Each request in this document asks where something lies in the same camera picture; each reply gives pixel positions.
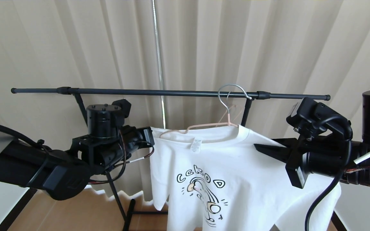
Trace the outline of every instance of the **metal hanger hook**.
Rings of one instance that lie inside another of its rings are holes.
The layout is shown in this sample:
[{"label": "metal hanger hook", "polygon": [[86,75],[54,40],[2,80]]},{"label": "metal hanger hook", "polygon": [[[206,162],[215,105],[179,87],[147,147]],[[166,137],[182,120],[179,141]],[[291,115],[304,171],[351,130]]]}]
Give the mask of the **metal hanger hook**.
[{"label": "metal hanger hook", "polygon": [[248,99],[250,99],[250,100],[252,100],[252,97],[251,96],[248,96],[248,94],[246,93],[246,91],[241,86],[239,86],[238,84],[228,83],[228,84],[223,85],[218,90],[218,98],[219,98],[219,101],[221,101],[222,105],[224,105],[226,107],[226,111],[228,112],[228,114],[229,114],[229,107],[221,99],[221,89],[224,88],[224,87],[226,87],[226,86],[235,86],[235,87],[241,89],[242,92],[245,94],[245,97],[248,98]]}]

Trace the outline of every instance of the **pink hanger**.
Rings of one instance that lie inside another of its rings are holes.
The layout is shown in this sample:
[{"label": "pink hanger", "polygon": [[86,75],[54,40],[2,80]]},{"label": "pink hanger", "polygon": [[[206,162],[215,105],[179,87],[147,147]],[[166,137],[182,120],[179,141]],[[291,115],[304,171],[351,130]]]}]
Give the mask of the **pink hanger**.
[{"label": "pink hanger", "polygon": [[251,99],[252,100],[252,97],[251,96],[248,96],[248,94],[245,92],[245,90],[239,86],[239,85],[236,85],[236,84],[233,84],[233,83],[230,83],[230,84],[226,84],[226,85],[223,85],[222,87],[219,88],[218,90],[218,98],[219,98],[219,101],[221,101],[221,103],[226,107],[226,112],[228,113],[227,115],[227,118],[228,118],[228,122],[226,123],[210,123],[210,124],[198,124],[198,125],[192,125],[192,126],[189,126],[184,132],[180,131],[180,130],[170,130],[170,131],[166,131],[164,133],[161,133],[160,134],[160,137],[163,135],[163,134],[166,134],[166,133],[171,133],[171,132],[178,132],[178,133],[181,133],[181,134],[186,134],[188,133],[189,129],[191,128],[195,128],[195,127],[207,127],[207,126],[215,126],[215,125],[227,125],[227,126],[234,126],[234,127],[238,127],[237,124],[233,124],[231,123],[231,116],[229,114],[229,107],[222,101],[221,99],[221,89],[226,87],[226,86],[236,86],[238,87],[239,89],[242,90],[242,92],[245,94],[245,97],[248,98],[248,99]]}]

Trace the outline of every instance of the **black baseboard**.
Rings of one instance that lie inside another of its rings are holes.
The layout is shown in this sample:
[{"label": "black baseboard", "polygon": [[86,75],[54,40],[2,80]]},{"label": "black baseboard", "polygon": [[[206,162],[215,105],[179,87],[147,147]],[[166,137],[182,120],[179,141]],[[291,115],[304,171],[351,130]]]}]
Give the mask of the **black baseboard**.
[{"label": "black baseboard", "polygon": [[330,220],[332,221],[333,225],[335,225],[335,228],[338,231],[348,231],[346,230],[345,225],[343,225],[342,221],[339,219],[336,212],[333,212],[332,218]]},{"label": "black baseboard", "polygon": [[0,231],[7,231],[18,215],[22,212],[22,209],[28,204],[34,194],[37,192],[36,189],[29,189],[22,198],[16,203],[13,209],[9,212],[6,218],[0,224]]}]

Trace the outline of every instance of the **t-shirt neckline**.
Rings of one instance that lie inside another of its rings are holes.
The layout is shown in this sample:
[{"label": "t-shirt neckline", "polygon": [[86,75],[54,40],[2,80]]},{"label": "t-shirt neckline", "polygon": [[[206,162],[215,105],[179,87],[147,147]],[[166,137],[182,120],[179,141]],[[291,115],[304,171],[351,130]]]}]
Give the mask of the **t-shirt neckline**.
[{"label": "t-shirt neckline", "polygon": [[[156,136],[154,136],[154,139],[158,139],[164,142],[171,143],[172,145],[180,146],[184,148],[189,148],[191,146],[193,142],[192,138],[200,138],[202,139],[201,149],[229,147],[229,146],[242,142],[243,140],[247,139],[249,135],[249,129],[241,125],[239,125],[238,127],[224,126],[224,127],[210,127],[210,128],[205,128],[205,129],[189,130],[188,133],[186,134],[172,132],[172,133],[164,134],[162,138],[159,138],[160,133],[169,131],[169,130],[155,129],[155,128],[153,128],[153,130],[157,132]],[[229,136],[225,137],[224,138],[225,140],[222,140],[222,141],[209,142],[209,140],[218,140],[218,139],[213,139],[214,135],[218,133],[226,133]],[[183,137],[187,137],[188,140],[187,141],[175,140],[177,138],[183,138]]]}]

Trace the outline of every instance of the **white t-shirt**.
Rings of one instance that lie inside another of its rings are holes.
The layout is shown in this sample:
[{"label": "white t-shirt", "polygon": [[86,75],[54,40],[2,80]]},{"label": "white t-shirt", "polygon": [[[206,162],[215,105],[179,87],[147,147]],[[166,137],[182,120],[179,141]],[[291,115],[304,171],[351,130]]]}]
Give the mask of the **white t-shirt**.
[{"label": "white t-shirt", "polygon": [[[152,128],[150,157],[153,202],[161,210],[169,196],[169,231],[304,230],[311,203],[332,178],[312,174],[304,189],[293,187],[285,164],[256,151],[254,143],[279,145],[243,126],[190,130]],[[202,140],[191,145],[194,140]],[[326,231],[340,186],[317,206],[310,230]]]}]

